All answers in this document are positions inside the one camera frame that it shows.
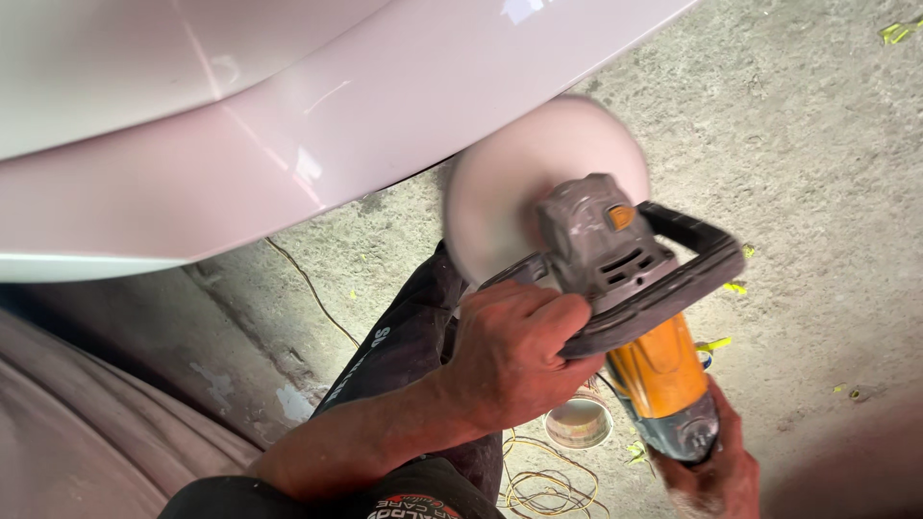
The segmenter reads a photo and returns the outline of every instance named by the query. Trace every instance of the electrical cord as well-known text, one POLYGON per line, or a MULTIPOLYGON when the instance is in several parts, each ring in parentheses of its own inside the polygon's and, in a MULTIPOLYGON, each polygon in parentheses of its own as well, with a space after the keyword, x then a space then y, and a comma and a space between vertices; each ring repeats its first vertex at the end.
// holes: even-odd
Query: electrical cord
POLYGON ((519 517, 522 517, 523 519, 531 518, 525 513, 517 510, 517 507, 522 507, 531 513, 537 513, 538 515, 542 515, 544 517, 554 517, 557 515, 563 515, 565 513, 583 512, 587 519, 591 519, 592 516, 590 515, 589 510, 590 506, 596 505, 603 509, 606 519, 609 518, 609 509, 606 508, 603 503, 596 500, 596 495, 599 493, 599 477, 596 476, 596 473, 586 468, 585 466, 580 465, 577 462, 561 455, 556 450, 552 449, 541 441, 534 440, 532 438, 518 438, 516 436, 515 428, 510 429, 509 433, 509 438, 503 442, 502 446, 502 449, 504 449, 503 471, 506 473, 508 481, 507 490, 506 492, 502 492, 500 494, 497 508, 509 510, 519 517), (509 453, 512 452, 513 447, 516 445, 530 445, 532 447, 537 447, 538 449, 541 449, 542 451, 545 451, 546 453, 556 457, 558 460, 580 469, 593 479, 593 492, 587 494, 575 489, 568 481, 563 481, 559 477, 551 476, 550 473, 557 472, 551 469, 543 469, 539 472, 525 471, 511 477, 509 475, 509 467, 507 466, 507 456, 509 456, 509 453), (554 487, 545 487, 544 491, 530 494, 523 493, 518 490, 522 483, 536 479, 543 479, 544 481, 557 486, 559 489, 565 490, 565 492, 559 492, 554 487), (558 499, 562 500, 563 502, 561 502, 560 506, 557 507, 547 506, 535 501, 539 498, 558 499))
POLYGON ((292 263, 292 266, 295 267, 298 273, 301 274, 301 277, 305 279, 305 282, 307 283, 307 287, 311 289, 311 296, 314 297, 314 302, 318 304, 318 308, 320 308, 320 311, 324 313, 324 317, 326 317, 327 320, 330 321, 330 324, 332 324, 333 326, 336 326, 337 330, 339 330, 340 333, 345 335, 346 338, 349 339, 351 343, 353 343, 353 346, 355 346, 355 349, 359 349, 359 343, 352 337, 352 335, 350 335, 349 332, 346 331, 345 328, 343 328, 340 325, 339 322, 337 322, 337 320, 333 318, 333 316, 330 315, 327 309, 324 308, 324 304, 320 302, 318 291, 314 289, 314 284, 311 283, 311 278, 307 277, 307 272, 305 272, 305 270, 302 269, 298 265, 298 262, 295 261, 294 258, 292 258, 292 255, 289 254, 287 250, 276 245, 276 243, 272 241, 272 238, 266 236, 263 239, 266 241, 266 243, 270 244, 270 247, 274 248, 276 252, 278 252, 279 254, 282 254, 282 256, 286 258, 289 263, 292 263))

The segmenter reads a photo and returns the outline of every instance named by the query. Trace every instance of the paint stain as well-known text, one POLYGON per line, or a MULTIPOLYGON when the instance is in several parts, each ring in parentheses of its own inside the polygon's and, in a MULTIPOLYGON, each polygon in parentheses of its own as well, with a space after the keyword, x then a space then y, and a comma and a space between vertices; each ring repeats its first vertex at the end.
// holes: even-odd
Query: paint stain
POLYGON ((285 384, 284 388, 277 389, 276 396, 279 397, 285 417, 290 420, 303 422, 314 413, 314 406, 292 384, 285 384))
POLYGON ((211 387, 206 391, 208 391, 211 398, 214 398, 215 402, 222 407, 219 413, 224 416, 225 413, 231 410, 231 403, 228 402, 227 397, 234 394, 234 386, 231 385, 231 377, 228 375, 215 375, 195 362, 190 362, 189 367, 205 378, 205 380, 211 382, 211 387))

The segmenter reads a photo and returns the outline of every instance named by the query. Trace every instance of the black handle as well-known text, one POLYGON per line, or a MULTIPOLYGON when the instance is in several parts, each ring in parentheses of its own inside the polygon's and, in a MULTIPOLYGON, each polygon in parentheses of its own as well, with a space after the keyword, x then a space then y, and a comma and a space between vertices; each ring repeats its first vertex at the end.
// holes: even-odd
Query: black handle
MULTIPOLYGON (((645 201, 638 212, 653 231, 696 252, 681 265, 638 294, 596 314, 561 350, 564 358, 581 358, 618 348, 656 328, 744 270, 740 244, 725 231, 664 206, 645 201)), ((480 289, 508 279, 534 283, 548 275, 538 252, 490 278, 480 289)))

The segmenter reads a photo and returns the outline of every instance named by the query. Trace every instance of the glossy paint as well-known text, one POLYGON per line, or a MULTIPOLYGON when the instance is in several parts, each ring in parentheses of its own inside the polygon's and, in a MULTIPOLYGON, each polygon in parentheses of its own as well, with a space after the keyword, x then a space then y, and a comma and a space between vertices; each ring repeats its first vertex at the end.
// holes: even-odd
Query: glossy paint
POLYGON ((0 2, 0 160, 224 99, 387 3, 0 2))
POLYGON ((693 3, 393 0, 232 97, 0 163, 0 280, 257 240, 465 148, 693 3))

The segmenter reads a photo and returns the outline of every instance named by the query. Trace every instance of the paint can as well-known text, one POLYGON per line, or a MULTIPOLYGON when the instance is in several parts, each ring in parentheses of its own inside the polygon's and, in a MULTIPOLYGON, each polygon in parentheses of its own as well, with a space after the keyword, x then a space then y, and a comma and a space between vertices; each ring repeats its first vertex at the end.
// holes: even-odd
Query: paint can
POLYGON ((593 375, 566 403, 545 414, 545 434, 557 446, 583 450, 601 445, 612 434, 612 412, 593 375))

